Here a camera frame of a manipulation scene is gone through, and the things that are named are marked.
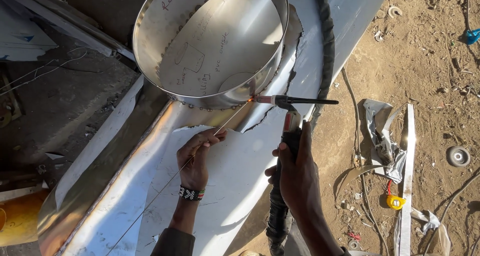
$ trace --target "right hand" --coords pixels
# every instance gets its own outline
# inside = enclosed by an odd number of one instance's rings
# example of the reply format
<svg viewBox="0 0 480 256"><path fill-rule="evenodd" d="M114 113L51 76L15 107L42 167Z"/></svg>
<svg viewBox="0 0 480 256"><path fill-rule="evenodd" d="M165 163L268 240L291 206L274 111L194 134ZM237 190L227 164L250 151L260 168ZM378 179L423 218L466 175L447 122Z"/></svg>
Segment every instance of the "right hand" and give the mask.
<svg viewBox="0 0 480 256"><path fill-rule="evenodd" d="M293 160L290 148L285 142L273 150L273 156L279 156L282 163L280 175L280 192L292 214L309 212L311 207L320 207L320 181L318 167L312 157L312 125L306 122L302 127L297 160ZM273 183L273 174L277 167L265 171L269 183Z"/></svg>

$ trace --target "welding wire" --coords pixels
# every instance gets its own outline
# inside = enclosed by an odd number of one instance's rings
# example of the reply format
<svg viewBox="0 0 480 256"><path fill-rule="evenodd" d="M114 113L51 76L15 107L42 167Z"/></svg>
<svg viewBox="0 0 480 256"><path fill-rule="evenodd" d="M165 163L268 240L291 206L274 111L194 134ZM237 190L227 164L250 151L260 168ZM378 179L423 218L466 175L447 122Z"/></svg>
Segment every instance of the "welding wire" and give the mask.
<svg viewBox="0 0 480 256"><path fill-rule="evenodd" d="M237 115L237 113L240 112L240 111L242 110L242 108L244 108L244 107L248 104L248 102L250 102L250 101L252 101L252 100L253 100L253 99L249 99L249 100L248 100L239 110L237 110L237 112L235 112L235 113L225 122L225 124L223 124L223 125L215 132L215 134L213 134L213 135L214 135L214 136L217 135L217 134L220 132L220 130L222 130L222 128L225 127L225 125L228 124L229 121L230 121L231 119L233 119L233 117L235 117L235 115ZM137 222L137 220L145 213L145 211L150 207L150 205L153 204L153 202L155 201L155 199L157 199L157 197L160 195L160 193L162 193L162 191L170 184L170 182L175 178L175 176L177 176L177 174L180 173L180 171L183 170L183 168L184 168L185 166L187 166L187 164L188 164L188 163L192 160L192 158L194 158L194 157L195 157L195 155L193 155L193 156L185 163L185 165L183 165L183 167L181 167L181 168L177 171L177 173L175 173L175 174L173 175L173 177L166 183L166 185L165 185L162 189L160 189L160 191L155 195L155 197L153 198L153 200L152 200L149 204L147 204L147 206L146 206L145 209L141 212L141 214L138 215L138 217L132 222L132 224L130 225L130 227L128 227L128 229L122 234L122 236L120 237L120 239L113 245L113 247L109 250L109 252L108 252L105 256L109 256L110 252L112 252L112 250L117 246L117 244L120 242L120 240L122 240L122 238L127 234L127 232L130 230L130 228L135 224L135 222Z"/></svg>

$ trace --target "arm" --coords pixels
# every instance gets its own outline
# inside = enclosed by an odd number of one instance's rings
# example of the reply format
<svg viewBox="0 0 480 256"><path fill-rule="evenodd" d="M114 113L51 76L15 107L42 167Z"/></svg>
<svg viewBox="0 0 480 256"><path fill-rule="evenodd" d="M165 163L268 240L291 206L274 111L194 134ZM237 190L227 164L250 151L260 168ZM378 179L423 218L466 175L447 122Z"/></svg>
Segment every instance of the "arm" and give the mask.
<svg viewBox="0 0 480 256"><path fill-rule="evenodd" d="M303 125L296 161L284 142L272 152L273 156L279 156L282 163L280 191L292 216L297 220L310 253L315 256L340 256L345 252L335 241L322 212L318 168L311 150L311 130L309 122ZM275 171L276 166L273 166L265 174L272 176Z"/></svg>
<svg viewBox="0 0 480 256"><path fill-rule="evenodd" d="M177 152L181 186L191 191L204 191L208 181L206 167L210 146L222 142L227 131L217 128L205 130L193 136ZM153 248L152 256L191 256L195 236L192 235L195 215L200 200L179 197L168 228L163 230Z"/></svg>

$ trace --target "stainless steel cylinder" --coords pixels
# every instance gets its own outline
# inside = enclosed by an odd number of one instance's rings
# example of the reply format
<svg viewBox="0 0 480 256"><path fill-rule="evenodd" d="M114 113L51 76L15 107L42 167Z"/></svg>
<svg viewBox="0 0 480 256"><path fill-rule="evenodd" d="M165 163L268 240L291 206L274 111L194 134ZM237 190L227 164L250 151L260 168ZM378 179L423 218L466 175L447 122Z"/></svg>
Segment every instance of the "stainless steel cylinder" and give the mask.
<svg viewBox="0 0 480 256"><path fill-rule="evenodd" d="M187 104L249 100L279 66L288 0L146 0L133 31L140 70Z"/></svg>

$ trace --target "left hand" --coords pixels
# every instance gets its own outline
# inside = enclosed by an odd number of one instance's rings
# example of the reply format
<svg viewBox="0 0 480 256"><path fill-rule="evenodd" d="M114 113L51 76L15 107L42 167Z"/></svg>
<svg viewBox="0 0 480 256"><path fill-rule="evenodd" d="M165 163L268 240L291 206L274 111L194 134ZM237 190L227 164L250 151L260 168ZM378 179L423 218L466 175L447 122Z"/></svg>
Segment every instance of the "left hand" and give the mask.
<svg viewBox="0 0 480 256"><path fill-rule="evenodd" d="M206 167L207 154L210 146L223 142L227 131L214 127L194 135L182 148L177 151L178 169L180 171L181 185L191 190L205 190L208 181L208 170Z"/></svg>

